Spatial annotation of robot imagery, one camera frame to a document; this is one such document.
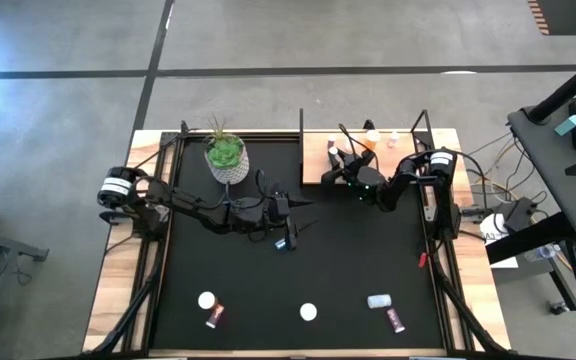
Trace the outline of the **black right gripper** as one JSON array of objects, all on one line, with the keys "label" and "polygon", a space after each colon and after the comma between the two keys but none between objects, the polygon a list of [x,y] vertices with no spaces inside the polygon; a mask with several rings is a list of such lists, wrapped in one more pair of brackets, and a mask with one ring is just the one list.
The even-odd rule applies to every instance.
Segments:
[{"label": "black right gripper", "polygon": [[332,185],[338,178],[342,178],[348,184],[357,180],[359,171],[367,167],[376,157],[372,150],[364,150],[361,154],[352,151],[351,147],[339,150],[337,147],[328,149],[328,160],[331,169],[321,176],[321,183]]}]

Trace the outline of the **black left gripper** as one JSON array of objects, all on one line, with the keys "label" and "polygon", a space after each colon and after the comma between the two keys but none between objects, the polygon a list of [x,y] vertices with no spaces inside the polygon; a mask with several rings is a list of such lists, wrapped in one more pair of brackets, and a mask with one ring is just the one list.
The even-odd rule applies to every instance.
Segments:
[{"label": "black left gripper", "polygon": [[[309,200],[306,199],[304,197],[301,196],[297,196],[297,195],[288,195],[287,196],[288,199],[288,205],[290,208],[293,207],[301,207],[301,206],[308,206],[308,205],[312,205],[314,203],[313,200]],[[319,219],[314,219],[312,221],[309,221],[307,223],[301,224],[301,225],[296,225],[290,217],[287,217],[285,219],[285,226],[284,226],[284,243],[285,246],[284,248],[286,250],[295,250],[297,248],[297,237],[298,234],[300,234],[301,232],[305,231],[306,229],[308,229],[309,227],[317,224],[319,222]]]}]

